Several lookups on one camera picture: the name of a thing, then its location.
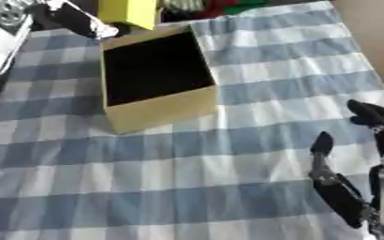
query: table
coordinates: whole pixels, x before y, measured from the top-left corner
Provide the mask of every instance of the table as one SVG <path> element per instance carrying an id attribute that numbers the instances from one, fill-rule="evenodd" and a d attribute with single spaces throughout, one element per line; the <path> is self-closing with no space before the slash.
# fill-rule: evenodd
<path id="1" fill-rule="evenodd" d="M 96 42 L 34 33 L 0 98 L 0 239 L 361 239 L 307 179 L 308 148 L 364 193 L 378 163 L 348 99 L 384 85 L 329 2 L 193 22 L 218 114 L 116 136 Z"/>

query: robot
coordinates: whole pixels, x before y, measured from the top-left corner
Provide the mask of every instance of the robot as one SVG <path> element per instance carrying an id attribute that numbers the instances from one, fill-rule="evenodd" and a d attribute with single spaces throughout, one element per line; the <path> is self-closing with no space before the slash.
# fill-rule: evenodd
<path id="1" fill-rule="evenodd" d="M 103 23 L 67 0 L 0 0 L 0 93 L 40 8 L 54 22 L 87 38 L 101 40 L 130 33 L 128 24 Z"/>
<path id="2" fill-rule="evenodd" d="M 313 165 L 309 177 L 318 195 L 347 225 L 358 229 L 367 221 L 370 234 L 384 240 L 384 108 L 356 100 L 350 100 L 347 106 L 355 113 L 350 118 L 353 124 L 372 129 L 381 157 L 381 163 L 369 173 L 372 202 L 367 202 L 342 174 L 327 165 L 333 148 L 333 138 L 327 132 L 321 132 L 310 149 Z"/>

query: yellow object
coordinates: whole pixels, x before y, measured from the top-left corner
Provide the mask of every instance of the yellow object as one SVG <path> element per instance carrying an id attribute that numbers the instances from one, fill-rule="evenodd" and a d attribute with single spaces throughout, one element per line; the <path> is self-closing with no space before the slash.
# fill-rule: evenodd
<path id="1" fill-rule="evenodd" d="M 100 0 L 98 16 L 105 23 L 130 23 L 152 30 L 157 0 Z"/>

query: yellow box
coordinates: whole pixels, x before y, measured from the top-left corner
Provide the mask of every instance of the yellow box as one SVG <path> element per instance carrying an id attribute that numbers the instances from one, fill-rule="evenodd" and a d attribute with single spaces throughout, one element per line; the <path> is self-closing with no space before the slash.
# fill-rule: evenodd
<path id="1" fill-rule="evenodd" d="M 117 133 L 214 113 L 217 87 L 189 27 L 101 44 L 103 108 Z"/>
<path id="2" fill-rule="evenodd" d="M 100 0 L 99 19 L 105 23 L 130 23 L 152 30 L 157 0 Z"/>

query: open box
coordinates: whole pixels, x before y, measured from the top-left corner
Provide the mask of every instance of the open box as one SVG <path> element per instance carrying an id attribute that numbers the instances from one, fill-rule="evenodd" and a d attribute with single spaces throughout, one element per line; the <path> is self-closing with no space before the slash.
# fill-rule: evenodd
<path id="1" fill-rule="evenodd" d="M 214 113 L 217 88 L 190 27 L 101 44 L 104 109 L 117 133 Z"/>

